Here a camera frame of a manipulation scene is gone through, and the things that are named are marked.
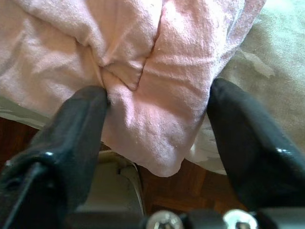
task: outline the parquet floor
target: parquet floor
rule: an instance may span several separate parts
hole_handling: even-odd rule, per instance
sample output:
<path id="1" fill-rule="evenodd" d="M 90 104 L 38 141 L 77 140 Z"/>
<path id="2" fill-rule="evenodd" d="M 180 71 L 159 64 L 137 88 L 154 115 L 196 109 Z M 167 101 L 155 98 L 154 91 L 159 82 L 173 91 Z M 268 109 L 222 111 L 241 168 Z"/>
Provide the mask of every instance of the parquet floor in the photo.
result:
<path id="1" fill-rule="evenodd" d="M 6 160 L 26 147 L 36 132 L 29 126 L 0 118 L 0 169 Z M 180 171 L 169 178 L 156 177 L 143 167 L 139 171 L 148 214 L 160 209 L 181 213 L 213 208 L 224 213 L 243 208 L 226 176 L 206 171 L 189 161 L 183 161 Z"/>

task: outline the metal screw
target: metal screw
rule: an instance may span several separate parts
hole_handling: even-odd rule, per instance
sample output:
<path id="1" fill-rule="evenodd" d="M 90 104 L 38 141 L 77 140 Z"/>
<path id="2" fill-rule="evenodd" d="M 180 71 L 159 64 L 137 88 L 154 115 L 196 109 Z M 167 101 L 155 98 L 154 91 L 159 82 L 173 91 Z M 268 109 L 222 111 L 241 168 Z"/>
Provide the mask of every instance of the metal screw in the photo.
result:
<path id="1" fill-rule="evenodd" d="M 256 219 L 249 213 L 242 210 L 230 210 L 225 213 L 224 222 L 227 224 L 227 229 L 257 229 Z"/>
<path id="2" fill-rule="evenodd" d="M 146 229 L 184 229 L 179 216 L 171 211 L 158 211 L 148 219 Z"/>

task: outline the pink towel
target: pink towel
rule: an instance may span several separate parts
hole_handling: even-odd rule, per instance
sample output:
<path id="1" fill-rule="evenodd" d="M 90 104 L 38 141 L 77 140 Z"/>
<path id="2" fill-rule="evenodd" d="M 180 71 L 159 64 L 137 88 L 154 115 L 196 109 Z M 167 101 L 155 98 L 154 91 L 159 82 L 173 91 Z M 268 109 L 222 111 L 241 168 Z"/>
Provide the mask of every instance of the pink towel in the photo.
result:
<path id="1" fill-rule="evenodd" d="M 0 95 L 51 116 L 106 88 L 102 140 L 158 176 L 176 173 L 213 79 L 265 0 L 0 0 Z"/>

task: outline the silver bolt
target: silver bolt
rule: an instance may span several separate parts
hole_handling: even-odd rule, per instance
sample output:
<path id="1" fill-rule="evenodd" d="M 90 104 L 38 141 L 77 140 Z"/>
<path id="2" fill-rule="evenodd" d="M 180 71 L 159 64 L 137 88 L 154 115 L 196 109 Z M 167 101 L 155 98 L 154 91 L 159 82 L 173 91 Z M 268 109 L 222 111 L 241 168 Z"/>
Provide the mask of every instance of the silver bolt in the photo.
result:
<path id="1" fill-rule="evenodd" d="M 184 229 L 179 216 L 171 211 L 158 211 L 149 217 L 146 229 Z"/>
<path id="2" fill-rule="evenodd" d="M 230 210 L 225 213 L 224 222 L 227 224 L 227 229 L 257 229 L 256 219 L 249 213 L 242 210 Z"/>

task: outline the wooden floor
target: wooden floor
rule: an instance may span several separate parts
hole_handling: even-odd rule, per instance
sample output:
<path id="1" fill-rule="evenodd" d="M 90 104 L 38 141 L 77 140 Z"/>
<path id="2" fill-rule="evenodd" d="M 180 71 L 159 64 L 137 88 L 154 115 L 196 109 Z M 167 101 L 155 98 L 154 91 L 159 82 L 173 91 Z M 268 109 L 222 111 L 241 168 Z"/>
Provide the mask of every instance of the wooden floor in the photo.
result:
<path id="1" fill-rule="evenodd" d="M 6 160 L 26 147 L 36 132 L 29 126 L 0 118 L 0 169 Z M 172 177 L 156 177 L 143 167 L 140 176 L 148 214 L 160 209 L 181 213 L 195 208 L 213 208 L 224 213 L 232 208 L 243 208 L 226 176 L 206 171 L 186 160 Z"/>

